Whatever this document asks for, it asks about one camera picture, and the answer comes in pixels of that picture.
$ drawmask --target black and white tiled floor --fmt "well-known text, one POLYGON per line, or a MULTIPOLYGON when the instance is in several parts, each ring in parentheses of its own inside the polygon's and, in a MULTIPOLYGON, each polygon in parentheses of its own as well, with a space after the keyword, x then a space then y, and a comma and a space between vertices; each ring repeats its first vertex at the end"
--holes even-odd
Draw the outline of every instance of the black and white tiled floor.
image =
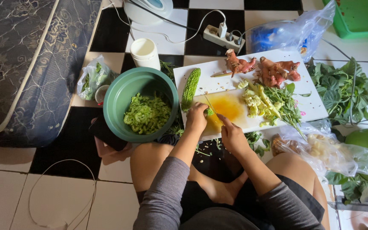
MULTIPOLYGON (((126 20, 121 8, 123 0, 113 0, 122 19, 126 20)), ((102 6, 109 4, 103 0, 102 6)), ((322 0, 173 0, 173 21, 197 28, 202 17, 210 9, 221 9, 227 17, 228 30, 244 31, 257 24, 273 20, 291 20, 297 18, 302 11, 323 8, 322 0)), ((204 21, 201 30, 207 24, 218 26, 222 22, 219 13, 211 13, 204 21)), ((163 32, 173 41, 181 41, 191 37, 194 32, 170 23, 162 23, 143 28, 154 32, 163 32)), ((85 56, 85 63, 103 55, 106 64, 116 72, 124 72, 134 68, 129 53, 132 43, 130 29, 118 18, 114 8, 99 13, 92 36, 90 51, 85 56)), ((197 35, 194 39, 179 44, 172 44, 159 34, 149 34, 133 29, 135 38, 148 37, 156 42, 160 59, 178 66, 193 65, 222 59, 225 49, 197 35)), ((323 36, 337 45, 347 55, 360 61, 368 76, 368 39, 342 40, 333 27, 323 36)), ((324 62, 336 67, 344 65, 347 58, 333 47, 321 41, 314 55, 315 62, 324 62)), ((83 101, 77 95, 72 100, 66 123, 55 142, 38 149, 0 148, 0 230, 35 230, 28 214, 28 198, 30 189, 40 174, 51 164, 63 159, 77 159, 92 170, 97 181, 96 198, 93 204, 85 207, 93 192, 93 181, 90 172, 75 162, 62 162, 47 171, 35 187, 32 195, 31 210, 36 221, 53 227, 70 223, 83 208, 83 214, 76 219, 70 229, 77 230, 128 230, 137 216, 139 205, 130 175, 130 158, 121 158, 111 164, 103 162, 97 155, 93 136, 88 133, 92 118, 102 112, 94 102, 83 101)), ((277 128, 265 130, 263 135, 269 139, 277 132, 277 128)), ((221 175, 215 173, 217 167, 224 167, 225 162, 217 158, 225 153, 216 153, 212 157, 196 155, 195 166, 203 173, 221 180, 230 180, 232 169, 221 175)), ((272 154, 267 152, 262 160, 267 162, 272 154)), ((341 196, 339 186, 324 186, 330 202, 329 216, 332 230, 357 230, 360 223, 368 226, 368 212, 358 210, 335 210, 336 201, 341 196)))

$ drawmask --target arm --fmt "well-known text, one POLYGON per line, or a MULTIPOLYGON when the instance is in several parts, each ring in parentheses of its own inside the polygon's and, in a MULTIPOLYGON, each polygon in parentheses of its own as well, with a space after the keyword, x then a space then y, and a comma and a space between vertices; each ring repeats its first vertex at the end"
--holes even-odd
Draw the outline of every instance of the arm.
POLYGON ((186 130, 157 172, 145 193, 133 229, 174 230, 180 226, 181 196, 190 174, 191 160, 207 125, 206 104, 197 102, 187 114, 186 130))
POLYGON ((285 185, 249 147, 241 128, 218 114, 225 126, 221 128, 222 143, 247 172, 258 200, 277 230, 324 229, 308 207, 285 185))

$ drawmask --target person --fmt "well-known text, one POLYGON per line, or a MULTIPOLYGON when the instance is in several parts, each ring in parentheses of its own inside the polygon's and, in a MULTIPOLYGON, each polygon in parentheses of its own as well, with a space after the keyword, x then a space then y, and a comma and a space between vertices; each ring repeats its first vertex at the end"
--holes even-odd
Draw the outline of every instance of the person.
POLYGON ((222 183, 197 171, 191 161, 207 125, 207 108, 200 102, 191 107, 175 147, 146 143, 132 154, 140 203, 134 230, 329 229, 326 196, 310 165, 292 153, 265 165, 242 129, 223 115, 217 114, 224 124, 222 143, 244 172, 222 183))

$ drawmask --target black shorts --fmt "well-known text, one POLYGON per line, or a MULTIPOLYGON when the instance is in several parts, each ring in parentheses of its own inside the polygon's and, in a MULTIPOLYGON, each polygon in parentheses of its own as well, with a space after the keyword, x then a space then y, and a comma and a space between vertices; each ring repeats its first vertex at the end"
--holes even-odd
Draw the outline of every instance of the black shorts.
MULTIPOLYGON (((277 175, 294 194, 309 208, 316 219, 321 222, 325 209, 320 203, 302 186, 283 175, 277 175)), ((139 203, 143 201, 146 191, 137 192, 139 203)), ((247 180, 238 193, 234 205, 214 203, 207 193, 196 181, 187 181, 181 198, 181 223, 186 222, 198 212, 210 207, 226 207, 234 210, 249 221, 253 222, 259 229, 274 229, 268 220, 267 214, 262 206, 257 202, 257 194, 250 180, 247 180)))

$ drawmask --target patterned mattress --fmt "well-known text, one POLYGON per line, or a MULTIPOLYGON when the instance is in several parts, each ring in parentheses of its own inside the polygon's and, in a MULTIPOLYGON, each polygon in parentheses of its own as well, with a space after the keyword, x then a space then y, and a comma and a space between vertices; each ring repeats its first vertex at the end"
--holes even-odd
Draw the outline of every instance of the patterned mattress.
POLYGON ((101 0, 0 0, 0 146, 59 134, 101 0))

